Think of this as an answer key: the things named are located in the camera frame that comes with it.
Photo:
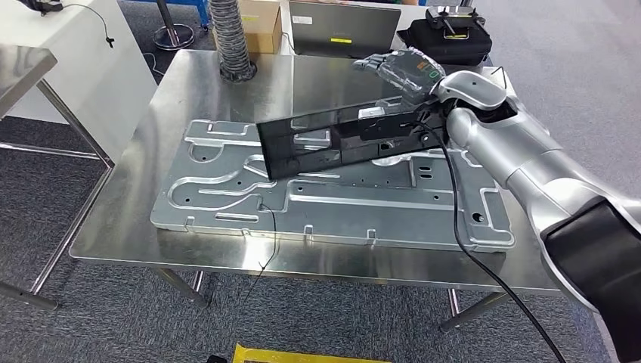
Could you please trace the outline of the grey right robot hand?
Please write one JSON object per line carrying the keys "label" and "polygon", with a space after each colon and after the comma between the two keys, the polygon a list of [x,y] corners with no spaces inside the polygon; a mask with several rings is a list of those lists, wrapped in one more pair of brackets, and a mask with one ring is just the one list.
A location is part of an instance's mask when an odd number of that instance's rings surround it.
{"label": "grey right robot hand", "polygon": [[430,100],[433,89],[446,76],[442,65],[415,48],[372,54],[355,60],[352,66],[375,73],[400,90],[409,104]]}

